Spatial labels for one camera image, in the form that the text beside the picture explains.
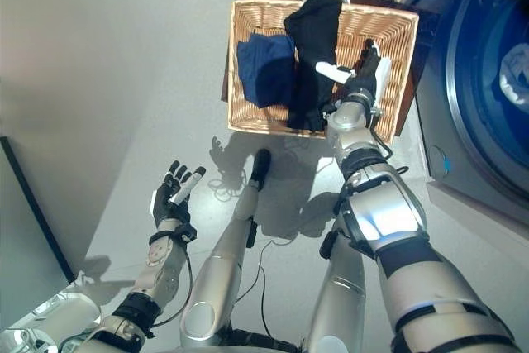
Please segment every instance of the wooden table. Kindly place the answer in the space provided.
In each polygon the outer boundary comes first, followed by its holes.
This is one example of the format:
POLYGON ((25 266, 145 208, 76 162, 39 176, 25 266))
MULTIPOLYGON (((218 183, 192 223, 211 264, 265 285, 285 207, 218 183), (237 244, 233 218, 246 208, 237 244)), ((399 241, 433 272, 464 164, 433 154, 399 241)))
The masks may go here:
MULTIPOLYGON (((410 74, 407 79, 406 89, 404 90, 403 101, 401 103, 400 112, 398 114, 397 127, 395 134, 400 135, 404 122, 406 121, 407 113, 412 106, 413 98, 415 97, 415 90, 419 79, 421 78, 424 65, 426 63, 428 52, 435 39, 436 30, 439 22, 439 15, 416 9, 401 3, 390 2, 388 0, 350 0, 351 3, 365 4, 370 6, 390 7, 399 10, 408 10, 419 15, 419 25, 417 29, 417 39, 415 43, 415 50, 413 51, 412 66, 410 74)), ((228 86, 228 62, 226 57, 226 69, 224 72, 224 82, 222 85, 221 100, 227 101, 228 86)))

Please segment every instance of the laundry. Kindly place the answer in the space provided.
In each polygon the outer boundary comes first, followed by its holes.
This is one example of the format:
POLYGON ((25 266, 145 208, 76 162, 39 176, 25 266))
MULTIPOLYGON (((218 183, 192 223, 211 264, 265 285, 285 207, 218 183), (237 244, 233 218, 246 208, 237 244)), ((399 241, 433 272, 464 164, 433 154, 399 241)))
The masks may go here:
POLYGON ((339 0, 307 0, 284 21, 298 49, 296 88, 288 106, 287 126, 323 131, 322 109, 329 103, 334 82, 319 74, 318 62, 336 63, 339 0))
POLYGON ((529 113, 529 44, 515 45, 505 54, 499 71, 499 87, 518 109, 529 113))
POLYGON ((239 78, 257 107, 289 105, 295 84, 294 42, 286 35, 251 34, 237 44, 239 78))

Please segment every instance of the black cloth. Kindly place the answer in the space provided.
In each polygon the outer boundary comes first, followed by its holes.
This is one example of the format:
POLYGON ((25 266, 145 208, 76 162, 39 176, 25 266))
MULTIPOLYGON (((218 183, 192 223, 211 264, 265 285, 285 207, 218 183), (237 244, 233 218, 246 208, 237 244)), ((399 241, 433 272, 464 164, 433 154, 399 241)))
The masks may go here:
POLYGON ((298 48, 296 88, 288 105, 287 126, 323 131, 322 108, 331 100, 334 82, 316 72, 317 62, 336 63, 339 0, 307 0, 284 21, 298 48))
POLYGON ((296 76, 292 38, 252 33, 237 44, 237 64, 247 101, 259 108, 290 104, 296 76))

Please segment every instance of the robot forearm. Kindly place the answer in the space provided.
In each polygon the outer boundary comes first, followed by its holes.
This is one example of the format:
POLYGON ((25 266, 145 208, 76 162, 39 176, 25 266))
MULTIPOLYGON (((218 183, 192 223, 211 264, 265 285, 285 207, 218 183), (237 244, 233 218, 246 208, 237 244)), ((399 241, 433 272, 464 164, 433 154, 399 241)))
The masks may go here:
POLYGON ((156 318, 178 291, 179 274, 187 254, 174 231, 184 225, 177 219, 160 223, 158 232, 151 238, 145 268, 131 292, 80 346, 81 353, 94 353, 102 346, 108 347, 108 351, 140 351, 145 339, 152 335, 150 329, 156 318))
POLYGON ((346 179, 336 210, 351 236, 350 245, 379 266, 396 334, 393 351, 519 351, 502 321, 457 268, 431 247, 421 204, 373 140, 361 138, 369 130, 361 125, 336 128, 336 120, 329 123, 335 130, 327 136, 334 136, 336 159, 346 179))

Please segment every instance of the navy blue cloth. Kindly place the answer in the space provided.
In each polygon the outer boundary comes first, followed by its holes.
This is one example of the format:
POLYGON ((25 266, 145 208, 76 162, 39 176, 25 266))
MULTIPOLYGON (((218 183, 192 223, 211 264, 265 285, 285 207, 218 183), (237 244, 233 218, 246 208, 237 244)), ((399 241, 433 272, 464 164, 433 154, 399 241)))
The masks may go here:
POLYGON ((289 36, 252 33, 237 44, 237 61, 246 100, 257 107, 290 104, 296 74, 289 36))

